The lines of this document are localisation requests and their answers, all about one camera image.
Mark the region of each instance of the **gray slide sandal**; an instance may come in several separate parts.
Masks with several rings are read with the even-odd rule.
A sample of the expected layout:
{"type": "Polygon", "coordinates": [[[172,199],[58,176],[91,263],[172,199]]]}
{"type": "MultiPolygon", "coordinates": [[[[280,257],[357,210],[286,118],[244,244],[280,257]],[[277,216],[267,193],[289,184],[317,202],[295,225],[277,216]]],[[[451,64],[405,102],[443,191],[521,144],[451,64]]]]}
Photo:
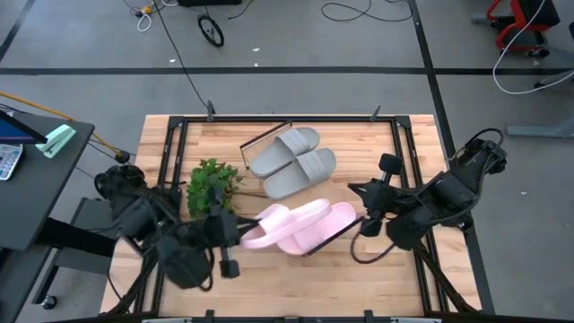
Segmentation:
{"type": "Polygon", "coordinates": [[[249,170],[264,179],[293,162],[295,157],[308,153],[319,145],[319,133],[309,127],[290,129],[275,138],[275,141],[249,164],[249,170]]]}
{"type": "Polygon", "coordinates": [[[328,148],[304,153],[263,182],[263,189],[273,200],[280,200],[299,193],[327,180],[336,167],[336,157],[328,148]]]}

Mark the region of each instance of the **pink slide sandal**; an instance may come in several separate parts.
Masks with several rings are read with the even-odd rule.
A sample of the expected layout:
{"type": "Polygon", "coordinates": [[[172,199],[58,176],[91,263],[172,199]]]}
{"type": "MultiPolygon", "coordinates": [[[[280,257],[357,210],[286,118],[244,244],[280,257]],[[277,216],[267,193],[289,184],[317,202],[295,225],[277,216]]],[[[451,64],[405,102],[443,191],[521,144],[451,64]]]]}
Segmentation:
{"type": "Polygon", "coordinates": [[[259,226],[241,237],[242,248],[277,244],[290,255],[303,255],[355,222],[357,214],[348,203],[330,205],[329,200],[318,199],[293,210],[273,204],[257,219],[259,226]]]}

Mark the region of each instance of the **computer monitor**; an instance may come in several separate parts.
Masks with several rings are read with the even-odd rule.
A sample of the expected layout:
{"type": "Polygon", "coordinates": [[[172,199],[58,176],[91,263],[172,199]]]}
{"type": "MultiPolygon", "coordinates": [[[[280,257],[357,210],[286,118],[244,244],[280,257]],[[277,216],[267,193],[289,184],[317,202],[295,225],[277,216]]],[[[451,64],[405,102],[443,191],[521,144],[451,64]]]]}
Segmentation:
{"type": "Polygon", "coordinates": [[[0,144],[45,144],[45,136],[0,110],[0,144]]]}

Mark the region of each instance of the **concrete floor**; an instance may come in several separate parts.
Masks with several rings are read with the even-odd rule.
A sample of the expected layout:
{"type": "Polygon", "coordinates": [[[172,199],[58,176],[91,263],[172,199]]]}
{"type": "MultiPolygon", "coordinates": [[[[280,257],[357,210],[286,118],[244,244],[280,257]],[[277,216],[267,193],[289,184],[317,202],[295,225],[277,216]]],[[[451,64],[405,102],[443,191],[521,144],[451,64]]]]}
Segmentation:
{"type": "MultiPolygon", "coordinates": [[[[0,2],[0,39],[9,34],[26,1],[0,2]]],[[[144,0],[127,1],[145,4],[144,0]]],[[[464,74],[468,68],[494,65],[498,58],[494,31],[469,22],[471,13],[484,11],[490,2],[417,0],[435,67],[459,68],[464,74]]],[[[225,33],[226,45],[221,49],[201,37],[196,12],[171,7],[162,13],[186,66],[418,68],[416,74],[192,75],[218,113],[368,113],[378,105],[381,113],[435,113],[412,21],[361,18],[331,22],[320,13],[324,3],[259,0],[232,21],[226,17],[242,6],[210,8],[225,33]]],[[[574,3],[554,3],[562,23],[548,32],[548,38],[553,47],[574,54],[574,41],[567,34],[568,24],[574,21],[574,3]]],[[[372,10],[389,18],[408,13],[405,4],[382,1],[375,1],[372,10]]],[[[129,15],[121,0],[35,0],[0,61],[0,89],[91,122],[114,145],[135,151],[146,114],[204,112],[184,75],[151,69],[178,67],[178,62],[170,62],[176,56],[159,17],[153,15],[152,19],[152,28],[140,33],[135,29],[137,19],[129,15]],[[65,75],[66,68],[88,67],[99,69],[65,75]],[[135,67],[147,74],[109,74],[114,72],[110,68],[121,67],[135,67]],[[22,76],[14,75],[10,68],[56,70],[38,70],[53,75],[22,76]]],[[[545,60],[511,55],[501,67],[572,68],[574,63],[556,51],[545,60]]],[[[508,96],[488,75],[440,74],[437,78],[456,147],[484,127],[550,125],[574,115],[571,84],[508,96]]],[[[531,88],[539,79],[502,76],[500,81],[520,90],[531,88]]],[[[14,107],[28,110],[18,104],[14,107]]],[[[570,197],[574,165],[570,157],[574,146],[567,140],[510,137],[504,148],[509,153],[507,170],[485,181],[483,199],[473,213],[494,308],[499,314],[572,319],[574,253],[569,247],[574,243],[574,202],[570,197]]],[[[88,148],[78,166],[96,174],[112,164],[88,148]]],[[[75,172],[52,216],[69,219],[81,196],[96,196],[96,192],[91,179],[75,172]]],[[[50,291],[59,298],[58,306],[44,311],[26,305],[19,321],[93,316],[100,308],[105,280],[100,275],[62,270],[50,291]]]]}

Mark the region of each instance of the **red chair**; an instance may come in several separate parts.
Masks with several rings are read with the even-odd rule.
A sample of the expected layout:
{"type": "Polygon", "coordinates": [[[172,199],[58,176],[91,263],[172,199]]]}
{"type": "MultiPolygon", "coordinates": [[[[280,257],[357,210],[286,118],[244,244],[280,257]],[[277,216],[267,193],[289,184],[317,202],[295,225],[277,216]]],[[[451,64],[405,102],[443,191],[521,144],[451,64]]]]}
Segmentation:
{"type": "MultiPolygon", "coordinates": [[[[494,16],[492,12],[500,4],[501,0],[495,0],[486,13],[491,26],[499,31],[496,38],[496,47],[503,50],[514,36],[532,20],[532,17],[540,8],[543,0],[510,0],[512,16],[494,16]]],[[[508,51],[524,51],[532,57],[546,57],[550,54],[545,49],[546,37],[542,31],[547,31],[560,22],[556,8],[552,0],[546,0],[540,13],[515,40],[508,51]]]]}

